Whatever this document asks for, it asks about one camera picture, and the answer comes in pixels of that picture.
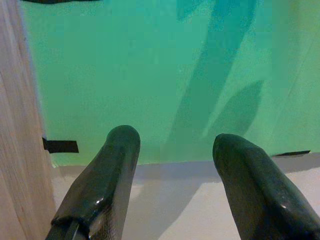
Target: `white floor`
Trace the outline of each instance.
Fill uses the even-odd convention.
[[[320,215],[320,153],[273,160]],[[56,206],[82,166],[53,170]],[[213,161],[137,166],[123,240],[239,240]]]

